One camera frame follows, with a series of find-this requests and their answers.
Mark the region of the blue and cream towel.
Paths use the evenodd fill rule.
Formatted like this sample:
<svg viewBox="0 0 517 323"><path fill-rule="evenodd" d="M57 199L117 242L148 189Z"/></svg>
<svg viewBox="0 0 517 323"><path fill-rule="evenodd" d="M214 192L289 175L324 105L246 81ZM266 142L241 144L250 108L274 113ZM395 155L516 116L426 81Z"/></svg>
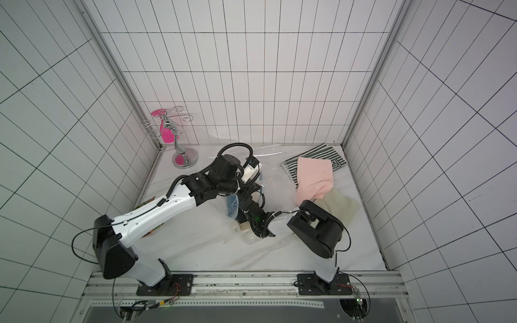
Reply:
<svg viewBox="0 0 517 323"><path fill-rule="evenodd" d="M230 181L223 186L221 195L235 195L238 207L237 222L245 228L249 227L258 238L264 238L268 215L263 210L264 196L261 185L257 183L258 178L259 174L244 184L241 180Z"/></svg>

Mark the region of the clear plastic vacuum bag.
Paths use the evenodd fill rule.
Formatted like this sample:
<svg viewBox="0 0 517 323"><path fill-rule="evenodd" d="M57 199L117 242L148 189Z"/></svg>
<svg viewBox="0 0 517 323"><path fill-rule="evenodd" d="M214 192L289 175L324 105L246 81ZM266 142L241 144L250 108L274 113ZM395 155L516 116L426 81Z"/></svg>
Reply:
<svg viewBox="0 0 517 323"><path fill-rule="evenodd" d="M261 186L257 184L260 173L261 164L254 157L253 148L247 143L230 143L201 171L178 176L167 193L149 210L151 218L164 223L218 196L235 196L238 199L237 218L249 224L258 238L272 236L270 223L280 215L296 211L264 211L263 193L260 193L261 204L253 200L253 193L261 192Z"/></svg>

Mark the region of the pink towel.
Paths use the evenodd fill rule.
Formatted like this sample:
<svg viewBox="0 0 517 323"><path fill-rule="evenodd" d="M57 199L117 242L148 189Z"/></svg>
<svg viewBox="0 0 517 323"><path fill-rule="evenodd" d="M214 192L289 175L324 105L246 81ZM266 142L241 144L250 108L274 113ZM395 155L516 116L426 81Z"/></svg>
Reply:
<svg viewBox="0 0 517 323"><path fill-rule="evenodd" d="M297 181L296 205L305 200L321 200L334 186L331 160L299 157Z"/></svg>

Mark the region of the light green towel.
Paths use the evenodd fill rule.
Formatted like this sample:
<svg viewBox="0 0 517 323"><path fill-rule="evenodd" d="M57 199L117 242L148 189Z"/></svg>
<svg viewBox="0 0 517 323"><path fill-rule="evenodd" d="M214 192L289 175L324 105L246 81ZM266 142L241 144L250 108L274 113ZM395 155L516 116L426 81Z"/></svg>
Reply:
<svg viewBox="0 0 517 323"><path fill-rule="evenodd" d="M336 217L345 227L354 219L359 210L359 203L351 197L333 188L322 199L315 200L315 204Z"/></svg>

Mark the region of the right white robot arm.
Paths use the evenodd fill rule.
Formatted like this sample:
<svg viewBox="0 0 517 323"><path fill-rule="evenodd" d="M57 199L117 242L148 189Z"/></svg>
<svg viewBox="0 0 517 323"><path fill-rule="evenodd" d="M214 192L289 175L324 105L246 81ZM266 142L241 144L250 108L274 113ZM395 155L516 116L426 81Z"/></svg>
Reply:
<svg viewBox="0 0 517 323"><path fill-rule="evenodd" d="M304 200L293 211L265 211L265 195L257 192L258 201L251 192L240 192L236 196L236 220L242 233L251 233L261 239L277 236L280 231L275 226L280 224L283 215L287 215L289 219L284 226L313 253L325 259L334 256L343 232L347 231L341 219L311 200Z"/></svg>

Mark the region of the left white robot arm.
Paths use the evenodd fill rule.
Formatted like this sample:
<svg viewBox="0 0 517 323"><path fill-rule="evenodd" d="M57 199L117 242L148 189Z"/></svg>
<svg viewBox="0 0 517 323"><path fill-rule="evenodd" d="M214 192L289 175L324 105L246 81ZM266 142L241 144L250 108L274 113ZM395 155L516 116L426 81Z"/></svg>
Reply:
<svg viewBox="0 0 517 323"><path fill-rule="evenodd" d="M159 259L135 247L146 234L173 217L220 195L233 195L260 172L250 157L244 165L231 155L220 155L200 172L179 176L165 195L125 215L107 215L94 222L92 247L105 279L129 277L153 287L167 276Z"/></svg>

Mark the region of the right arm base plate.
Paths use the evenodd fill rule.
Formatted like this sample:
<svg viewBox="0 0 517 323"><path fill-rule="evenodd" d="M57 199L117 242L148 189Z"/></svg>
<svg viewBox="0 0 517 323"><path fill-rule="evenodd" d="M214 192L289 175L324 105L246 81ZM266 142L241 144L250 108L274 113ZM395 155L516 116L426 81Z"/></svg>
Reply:
<svg viewBox="0 0 517 323"><path fill-rule="evenodd" d="M301 296L350 296L353 294L349 276L337 273L331 282L326 282L316 273L298 274L294 287Z"/></svg>

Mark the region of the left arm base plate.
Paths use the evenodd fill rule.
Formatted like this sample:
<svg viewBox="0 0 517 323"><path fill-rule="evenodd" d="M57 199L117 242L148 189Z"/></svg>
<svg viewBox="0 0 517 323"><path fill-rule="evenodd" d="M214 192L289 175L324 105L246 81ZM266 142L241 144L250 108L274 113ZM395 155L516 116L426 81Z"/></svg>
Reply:
<svg viewBox="0 0 517 323"><path fill-rule="evenodd" d="M189 296L194 277L192 274L172 274L166 275L153 287L140 283L136 295L142 297Z"/></svg>

